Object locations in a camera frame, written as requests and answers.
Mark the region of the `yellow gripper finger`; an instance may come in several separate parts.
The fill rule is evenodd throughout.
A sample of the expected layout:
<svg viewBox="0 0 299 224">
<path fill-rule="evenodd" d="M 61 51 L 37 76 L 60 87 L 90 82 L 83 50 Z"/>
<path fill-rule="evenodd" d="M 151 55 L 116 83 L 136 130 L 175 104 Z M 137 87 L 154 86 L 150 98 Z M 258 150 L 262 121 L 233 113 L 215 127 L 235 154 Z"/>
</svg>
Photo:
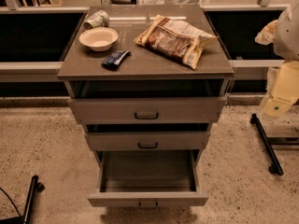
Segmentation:
<svg viewBox="0 0 299 224">
<path fill-rule="evenodd" d="M 274 33 L 277 25 L 277 20 L 269 22 L 255 37 L 255 42 L 261 45 L 269 45 L 274 40 Z"/>
<path fill-rule="evenodd" d="M 262 111 L 269 117 L 277 118 L 285 114 L 292 104 L 290 101 L 277 97 L 265 97 L 261 102 Z"/>
</svg>

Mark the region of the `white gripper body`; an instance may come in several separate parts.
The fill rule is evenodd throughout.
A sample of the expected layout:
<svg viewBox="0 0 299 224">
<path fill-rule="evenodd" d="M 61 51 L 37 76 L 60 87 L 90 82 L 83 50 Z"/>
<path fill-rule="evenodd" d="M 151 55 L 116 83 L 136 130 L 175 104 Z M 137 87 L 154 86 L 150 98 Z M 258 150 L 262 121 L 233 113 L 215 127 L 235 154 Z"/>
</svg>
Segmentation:
<svg viewBox="0 0 299 224">
<path fill-rule="evenodd" d="M 299 99 L 299 62 L 285 62 L 277 70 L 271 95 L 283 104 L 293 105 Z"/>
</svg>

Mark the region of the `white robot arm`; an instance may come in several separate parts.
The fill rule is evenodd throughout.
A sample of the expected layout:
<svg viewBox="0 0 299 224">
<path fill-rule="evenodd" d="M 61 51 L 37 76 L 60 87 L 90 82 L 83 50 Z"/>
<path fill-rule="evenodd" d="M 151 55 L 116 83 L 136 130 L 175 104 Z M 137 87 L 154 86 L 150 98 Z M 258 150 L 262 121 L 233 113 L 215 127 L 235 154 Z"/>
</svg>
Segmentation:
<svg viewBox="0 0 299 224">
<path fill-rule="evenodd" d="M 272 78 L 263 112 L 272 118 L 286 113 L 299 100 L 299 0 L 292 1 L 277 20 L 269 22 L 255 37 L 261 45 L 273 44 L 274 52 L 284 59 L 277 69 L 270 68 Z"/>
</svg>

